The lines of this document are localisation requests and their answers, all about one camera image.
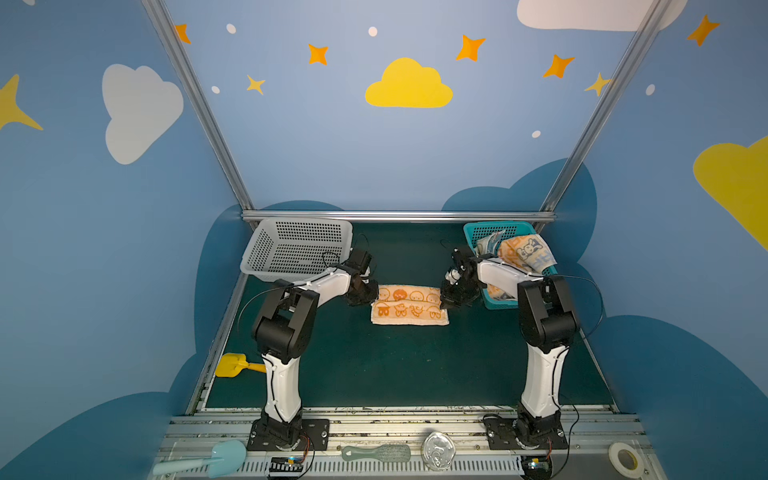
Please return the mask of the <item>white perforated plastic basket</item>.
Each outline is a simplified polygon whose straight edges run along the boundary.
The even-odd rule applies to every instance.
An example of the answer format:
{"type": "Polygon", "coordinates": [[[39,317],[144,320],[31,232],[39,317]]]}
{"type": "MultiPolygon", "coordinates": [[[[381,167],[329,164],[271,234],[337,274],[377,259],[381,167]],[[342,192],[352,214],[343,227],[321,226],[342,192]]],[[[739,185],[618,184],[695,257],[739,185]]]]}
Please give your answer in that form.
{"type": "Polygon", "coordinates": [[[351,252],[348,221],[318,218],[267,218],[254,230],[240,270],[263,282],[300,282],[344,262],[351,252]]]}

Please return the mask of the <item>cream rabbit lettered towel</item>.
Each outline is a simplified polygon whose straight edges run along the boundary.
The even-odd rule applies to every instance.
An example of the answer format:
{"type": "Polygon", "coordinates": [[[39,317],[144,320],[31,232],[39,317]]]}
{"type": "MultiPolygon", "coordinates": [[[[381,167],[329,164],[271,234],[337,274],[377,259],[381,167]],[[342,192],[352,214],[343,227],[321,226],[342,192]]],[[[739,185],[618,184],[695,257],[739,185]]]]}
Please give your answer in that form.
{"type": "Polygon", "coordinates": [[[549,246],[538,234],[503,240],[498,257],[506,263],[537,274],[543,274],[546,269],[557,264],[549,246]]]}

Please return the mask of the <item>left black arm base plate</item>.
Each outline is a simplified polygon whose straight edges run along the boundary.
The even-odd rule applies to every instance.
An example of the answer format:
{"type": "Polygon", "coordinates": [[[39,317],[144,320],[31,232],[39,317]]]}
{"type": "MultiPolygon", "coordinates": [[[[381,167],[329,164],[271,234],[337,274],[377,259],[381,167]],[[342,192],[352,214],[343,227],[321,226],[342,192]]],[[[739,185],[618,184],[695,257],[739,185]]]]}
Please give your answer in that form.
{"type": "Polygon", "coordinates": [[[251,451],[326,451],[330,423],[327,419],[302,420],[283,424],[269,417],[253,422],[246,441],[251,451]]]}

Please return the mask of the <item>orange white patterned towel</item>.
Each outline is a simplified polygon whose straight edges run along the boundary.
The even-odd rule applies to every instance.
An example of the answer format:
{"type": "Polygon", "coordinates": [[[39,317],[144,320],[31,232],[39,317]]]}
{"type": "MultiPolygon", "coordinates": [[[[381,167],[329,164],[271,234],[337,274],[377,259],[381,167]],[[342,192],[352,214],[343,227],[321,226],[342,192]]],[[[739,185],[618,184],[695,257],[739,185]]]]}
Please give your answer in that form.
{"type": "Polygon", "coordinates": [[[440,289],[411,285],[381,285],[372,305],[371,322],[390,326],[447,326],[440,289]]]}

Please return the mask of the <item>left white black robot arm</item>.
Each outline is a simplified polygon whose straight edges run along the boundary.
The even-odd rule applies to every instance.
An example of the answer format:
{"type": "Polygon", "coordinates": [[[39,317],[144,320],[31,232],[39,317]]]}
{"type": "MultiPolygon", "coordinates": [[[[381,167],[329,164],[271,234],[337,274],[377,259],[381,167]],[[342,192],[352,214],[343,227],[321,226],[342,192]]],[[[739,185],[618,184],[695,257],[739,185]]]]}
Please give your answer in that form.
{"type": "Polygon", "coordinates": [[[301,442],[300,360],[319,307],[336,297],[351,306],[372,304],[378,283],[371,268],[340,265],[303,282],[278,281],[264,300],[252,327],[266,367],[266,403],[254,424],[257,444],[288,450],[301,442]]]}

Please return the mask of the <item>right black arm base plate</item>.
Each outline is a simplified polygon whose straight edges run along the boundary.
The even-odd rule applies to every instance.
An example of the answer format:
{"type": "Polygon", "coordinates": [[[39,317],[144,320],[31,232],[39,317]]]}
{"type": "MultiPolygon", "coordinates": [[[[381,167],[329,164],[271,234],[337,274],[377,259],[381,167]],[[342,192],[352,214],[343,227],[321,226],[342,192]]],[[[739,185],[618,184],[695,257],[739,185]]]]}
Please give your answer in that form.
{"type": "Polygon", "coordinates": [[[567,450],[566,433],[559,427],[542,434],[524,433],[516,417],[486,414],[481,420],[491,450],[567,450]]]}

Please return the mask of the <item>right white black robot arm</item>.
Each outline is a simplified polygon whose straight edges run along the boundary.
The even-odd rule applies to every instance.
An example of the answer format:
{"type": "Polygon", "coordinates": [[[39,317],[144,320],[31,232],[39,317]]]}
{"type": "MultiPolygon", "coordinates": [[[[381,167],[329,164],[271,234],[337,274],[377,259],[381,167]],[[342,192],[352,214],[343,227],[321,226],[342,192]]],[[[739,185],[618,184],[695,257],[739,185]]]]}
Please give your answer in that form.
{"type": "Polygon", "coordinates": [[[562,431],[560,386],[565,360],[581,329],[570,288],[561,275],[529,274],[498,259],[455,261],[440,287],[444,309],[472,303],[488,287],[514,296],[527,344],[526,383],[512,431],[518,444],[533,449],[556,443],[562,431]]]}

